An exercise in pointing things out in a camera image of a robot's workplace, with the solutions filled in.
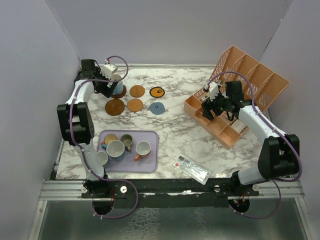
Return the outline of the orange wooden coaster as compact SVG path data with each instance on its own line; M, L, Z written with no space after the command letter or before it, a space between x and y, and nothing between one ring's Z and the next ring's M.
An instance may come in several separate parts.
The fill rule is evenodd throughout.
M140 98L145 94L145 88L142 85L134 85L130 88L129 93L134 98Z

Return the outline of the light wooden coaster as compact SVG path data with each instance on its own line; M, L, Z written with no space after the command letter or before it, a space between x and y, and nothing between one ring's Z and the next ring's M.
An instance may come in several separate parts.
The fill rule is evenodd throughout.
M127 108L131 112L139 112L142 110L143 106L143 102L138 98L133 98L127 102Z

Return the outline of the cream white mug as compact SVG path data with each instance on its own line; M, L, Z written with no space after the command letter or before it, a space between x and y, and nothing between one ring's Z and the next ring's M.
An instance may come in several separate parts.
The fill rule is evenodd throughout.
M120 80L122 77L119 74L113 74L111 76L111 80L116 81L116 80ZM124 90L124 84L123 81L118 81L116 87L113 90L113 95L120 95L122 94Z

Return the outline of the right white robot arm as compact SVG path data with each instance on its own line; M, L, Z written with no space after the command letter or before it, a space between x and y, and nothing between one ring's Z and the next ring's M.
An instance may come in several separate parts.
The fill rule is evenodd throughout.
M221 85L210 81L204 85L208 97L201 104L202 116L213 121L223 112L231 113L262 143L257 164L232 174L230 191L240 196L248 185L299 174L299 138L278 129L251 99L245 99L240 81L227 82L225 95L220 88Z

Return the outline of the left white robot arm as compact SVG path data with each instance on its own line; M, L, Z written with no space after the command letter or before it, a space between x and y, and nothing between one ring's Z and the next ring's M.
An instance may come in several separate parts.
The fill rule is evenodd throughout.
M95 127L88 101L94 92L106 97L113 94L117 81L112 80L112 76L117 70L118 67L109 62L99 65L96 60L82 59L70 98L56 108L62 138L78 153L85 169L85 179L96 181L93 191L101 198L110 193L111 186L101 180L105 169L94 148Z

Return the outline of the large blue mug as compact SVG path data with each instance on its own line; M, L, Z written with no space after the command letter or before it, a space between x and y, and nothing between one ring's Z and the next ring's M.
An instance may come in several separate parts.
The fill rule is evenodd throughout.
M121 162L125 158L126 149L120 140L113 140L107 145L106 152L112 160Z

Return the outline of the blue round coaster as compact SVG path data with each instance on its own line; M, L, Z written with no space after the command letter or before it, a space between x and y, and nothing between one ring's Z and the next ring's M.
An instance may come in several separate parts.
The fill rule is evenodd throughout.
M154 115L161 115L165 112L166 109L165 109L165 106L161 102L153 102L149 106L149 110Z

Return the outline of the peach plastic desk organizer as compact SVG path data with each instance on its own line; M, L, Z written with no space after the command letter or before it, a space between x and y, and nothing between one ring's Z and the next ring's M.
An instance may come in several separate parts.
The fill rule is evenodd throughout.
M264 114L290 84L290 81L235 46L231 46L221 55L209 78L212 79L225 71L238 72L249 80L255 103ZM237 119L229 121L226 113L214 116L212 121L203 117L201 104L206 98L208 98L207 93L203 88L199 89L184 102L183 110L226 149L230 149L248 130L248 127L246 126L241 133L238 133L231 127Z

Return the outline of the dark brown ringed coaster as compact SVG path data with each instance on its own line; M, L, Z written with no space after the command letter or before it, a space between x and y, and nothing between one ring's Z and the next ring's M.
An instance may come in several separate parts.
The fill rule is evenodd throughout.
M118 116L125 109L125 104L120 99L112 99L108 101L105 105L105 111L110 116Z

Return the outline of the grey white mug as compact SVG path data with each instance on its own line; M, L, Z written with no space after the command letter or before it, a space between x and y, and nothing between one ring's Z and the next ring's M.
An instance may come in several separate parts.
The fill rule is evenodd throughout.
M109 164L109 156L106 151L98 151L96 153L98 162L103 168L106 168Z

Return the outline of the dark brown grooved coaster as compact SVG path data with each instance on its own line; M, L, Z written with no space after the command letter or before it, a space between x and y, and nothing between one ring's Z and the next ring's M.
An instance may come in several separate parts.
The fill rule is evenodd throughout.
M127 88L125 85L121 85L121 86L117 86L114 91L113 94L111 95L112 98L114 99L120 99L123 96L125 96L127 93Z

